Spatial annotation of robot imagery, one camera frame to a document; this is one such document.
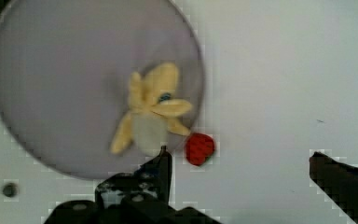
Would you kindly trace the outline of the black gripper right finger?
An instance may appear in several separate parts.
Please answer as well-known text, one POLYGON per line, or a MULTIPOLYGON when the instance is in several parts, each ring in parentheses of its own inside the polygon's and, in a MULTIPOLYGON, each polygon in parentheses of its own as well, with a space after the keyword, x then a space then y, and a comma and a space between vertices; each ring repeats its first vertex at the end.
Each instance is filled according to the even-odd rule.
POLYGON ((309 158, 310 179, 358 224, 358 167, 314 152, 309 158))

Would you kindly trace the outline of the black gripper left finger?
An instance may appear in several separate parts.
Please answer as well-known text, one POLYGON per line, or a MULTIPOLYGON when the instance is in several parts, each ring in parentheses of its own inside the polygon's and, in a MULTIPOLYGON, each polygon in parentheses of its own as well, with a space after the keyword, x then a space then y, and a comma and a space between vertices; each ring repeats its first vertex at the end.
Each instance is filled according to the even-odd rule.
POLYGON ((127 196, 149 194, 167 202, 172 183, 172 155, 163 146, 158 155, 133 173, 119 173, 105 179, 95 189, 95 202, 102 209, 117 206, 127 196))

